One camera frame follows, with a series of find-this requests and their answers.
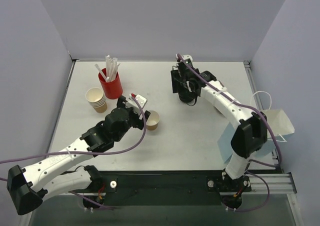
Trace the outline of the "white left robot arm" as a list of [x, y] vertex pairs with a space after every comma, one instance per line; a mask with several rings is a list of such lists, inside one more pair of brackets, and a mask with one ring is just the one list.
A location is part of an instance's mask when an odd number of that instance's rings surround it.
[[119, 142], [130, 128], [146, 131], [150, 112], [144, 110], [148, 100], [140, 94], [121, 96], [104, 120], [88, 129], [73, 143], [58, 152], [47, 153], [41, 161], [8, 170], [6, 188], [18, 215], [37, 209], [45, 200], [76, 190], [99, 192], [104, 185], [100, 172], [88, 165], [67, 172], [70, 168], [97, 156]]

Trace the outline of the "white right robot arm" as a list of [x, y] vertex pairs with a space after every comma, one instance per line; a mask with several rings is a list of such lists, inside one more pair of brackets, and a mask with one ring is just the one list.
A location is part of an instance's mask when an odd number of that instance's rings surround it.
[[177, 60], [171, 70], [172, 92], [179, 99], [193, 106], [198, 98], [207, 100], [229, 121], [234, 130], [228, 148], [231, 155], [224, 169], [221, 183], [233, 190], [245, 174], [251, 155], [260, 150], [267, 141], [267, 117], [264, 113], [241, 107], [227, 88], [209, 71], [199, 72], [190, 59]]

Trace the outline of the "brown paper coffee cup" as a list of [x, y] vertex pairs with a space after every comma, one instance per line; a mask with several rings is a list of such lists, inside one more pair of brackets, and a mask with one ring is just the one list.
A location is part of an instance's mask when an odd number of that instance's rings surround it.
[[146, 121], [146, 128], [149, 131], [154, 131], [155, 129], [157, 129], [159, 122], [160, 122], [160, 115], [154, 111], [154, 110], [150, 110], [150, 115]]

